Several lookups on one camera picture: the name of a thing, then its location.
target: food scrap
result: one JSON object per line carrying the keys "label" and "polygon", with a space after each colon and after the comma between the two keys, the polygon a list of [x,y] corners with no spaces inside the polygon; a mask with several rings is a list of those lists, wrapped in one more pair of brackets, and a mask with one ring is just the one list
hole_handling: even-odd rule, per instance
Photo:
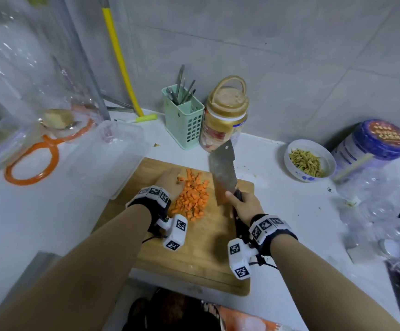
{"label": "food scrap", "polygon": [[172,216],[181,214],[188,220],[195,221],[204,215],[203,209],[209,200],[209,193],[206,191],[209,181],[202,182],[201,172],[195,176],[190,168],[186,170],[186,175],[187,178],[178,177],[179,181],[185,182],[185,187],[171,212]]}
{"label": "food scrap", "polygon": [[295,167],[302,170],[304,173],[315,178],[323,177],[320,159],[312,152],[295,149],[289,153],[289,158]]}

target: purple lid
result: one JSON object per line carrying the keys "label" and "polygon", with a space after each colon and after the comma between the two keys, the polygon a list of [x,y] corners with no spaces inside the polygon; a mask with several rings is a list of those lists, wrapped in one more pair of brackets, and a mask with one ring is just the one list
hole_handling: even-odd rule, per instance
{"label": "purple lid", "polygon": [[371,153],[379,160],[400,157],[400,128],[382,120],[367,120],[352,133],[355,145],[364,153]]}

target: hand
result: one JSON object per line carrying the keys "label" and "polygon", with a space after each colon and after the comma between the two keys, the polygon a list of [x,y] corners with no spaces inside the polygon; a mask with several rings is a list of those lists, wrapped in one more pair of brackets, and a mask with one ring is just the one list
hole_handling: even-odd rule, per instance
{"label": "hand", "polygon": [[177,197],[179,197],[185,185],[183,182],[178,182],[177,176],[179,175],[179,173],[179,168],[167,169],[154,184],[157,187],[164,188],[168,193],[170,193],[171,202],[174,202]]}
{"label": "hand", "polygon": [[251,219],[255,215],[263,214],[263,208],[257,197],[252,193],[241,193],[243,202],[237,199],[230,191],[225,193],[227,200],[237,210],[240,219],[247,225],[251,226]]}

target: person's left hand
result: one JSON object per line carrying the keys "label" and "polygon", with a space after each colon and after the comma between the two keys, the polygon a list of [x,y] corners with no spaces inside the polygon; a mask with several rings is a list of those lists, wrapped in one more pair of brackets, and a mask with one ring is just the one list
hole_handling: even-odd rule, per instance
{"label": "person's left hand", "polygon": [[168,193],[170,193],[171,202],[174,202],[177,197],[179,197],[185,185],[183,182],[177,180],[179,173],[180,168],[167,169],[154,184],[158,187],[164,188]]}

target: purple container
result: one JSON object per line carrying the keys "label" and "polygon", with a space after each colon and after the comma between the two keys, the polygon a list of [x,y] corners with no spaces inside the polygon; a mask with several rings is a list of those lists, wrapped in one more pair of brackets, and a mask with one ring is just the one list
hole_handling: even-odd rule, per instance
{"label": "purple container", "polygon": [[400,128],[382,120],[364,121],[332,155],[336,161],[335,181],[366,167],[382,168],[400,158]]}

